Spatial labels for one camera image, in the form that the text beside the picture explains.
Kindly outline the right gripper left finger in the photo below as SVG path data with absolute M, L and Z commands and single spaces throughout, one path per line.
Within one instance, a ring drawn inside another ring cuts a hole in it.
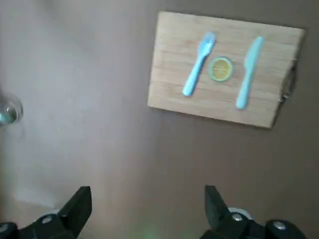
M 14 222 L 1 222 L 2 239 L 76 239 L 92 213 L 91 187 L 81 186 L 56 213 L 41 216 L 18 228 Z

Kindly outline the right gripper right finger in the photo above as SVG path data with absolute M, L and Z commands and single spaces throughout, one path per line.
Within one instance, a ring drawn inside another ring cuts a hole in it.
M 215 186 L 205 186 L 205 214 L 210 225 L 202 239 L 304 239 L 293 223 L 272 219 L 257 223 L 242 208 L 228 207 Z

